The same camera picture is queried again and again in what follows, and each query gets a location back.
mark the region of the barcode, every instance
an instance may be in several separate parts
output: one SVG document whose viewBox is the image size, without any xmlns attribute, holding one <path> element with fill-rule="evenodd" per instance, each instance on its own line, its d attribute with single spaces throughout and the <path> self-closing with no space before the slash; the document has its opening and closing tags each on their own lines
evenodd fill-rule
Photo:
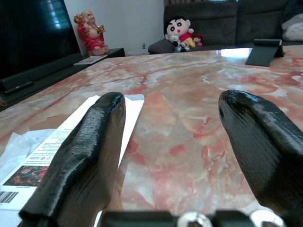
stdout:
<svg viewBox="0 0 303 227">
<path fill-rule="evenodd" d="M 18 192 L 0 192 L 0 203 L 10 203 Z"/>
</svg>

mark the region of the pink marble surface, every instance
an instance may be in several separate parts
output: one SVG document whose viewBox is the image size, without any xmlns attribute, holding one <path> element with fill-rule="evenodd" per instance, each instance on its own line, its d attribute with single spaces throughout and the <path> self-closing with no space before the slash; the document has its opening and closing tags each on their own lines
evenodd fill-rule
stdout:
<svg viewBox="0 0 303 227">
<path fill-rule="evenodd" d="M 285 57 L 270 67 L 245 65 L 248 53 L 237 49 L 101 61 L 0 112 L 0 153 L 12 132 L 57 127 L 90 96 L 141 93 L 145 103 L 116 183 L 113 201 L 118 205 L 110 209 L 249 213 L 260 205 L 220 122 L 218 97 L 227 89 L 260 95 L 303 129 L 303 46 L 285 47 Z"/>
</svg>

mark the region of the red figurine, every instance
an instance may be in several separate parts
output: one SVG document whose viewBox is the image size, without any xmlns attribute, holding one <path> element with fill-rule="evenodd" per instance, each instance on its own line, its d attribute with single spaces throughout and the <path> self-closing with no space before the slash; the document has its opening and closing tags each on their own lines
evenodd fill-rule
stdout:
<svg viewBox="0 0 303 227">
<path fill-rule="evenodd" d="M 109 51 L 104 43 L 104 26 L 95 24 L 95 17 L 90 10 L 74 16 L 74 21 L 78 24 L 80 39 L 84 42 L 89 55 L 103 55 Z"/>
</svg>

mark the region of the metal screw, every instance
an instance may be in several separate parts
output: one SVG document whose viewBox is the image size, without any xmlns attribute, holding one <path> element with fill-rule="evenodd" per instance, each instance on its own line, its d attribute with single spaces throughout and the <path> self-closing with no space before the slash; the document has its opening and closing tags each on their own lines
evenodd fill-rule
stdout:
<svg viewBox="0 0 303 227">
<path fill-rule="evenodd" d="M 256 227 L 286 227 L 284 221 L 269 210 L 256 210 L 251 213 L 250 219 Z"/>
<path fill-rule="evenodd" d="M 177 227 L 213 227 L 211 221 L 203 214 L 190 211 L 182 214 L 177 221 Z"/>
</svg>

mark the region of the colorful picture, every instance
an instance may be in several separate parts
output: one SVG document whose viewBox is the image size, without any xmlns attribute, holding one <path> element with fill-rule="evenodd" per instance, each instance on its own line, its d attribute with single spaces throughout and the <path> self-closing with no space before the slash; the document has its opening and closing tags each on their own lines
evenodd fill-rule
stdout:
<svg viewBox="0 0 303 227">
<path fill-rule="evenodd" d="M 47 169 L 48 166 L 22 166 L 4 183 L 4 185 L 37 187 Z"/>
</svg>

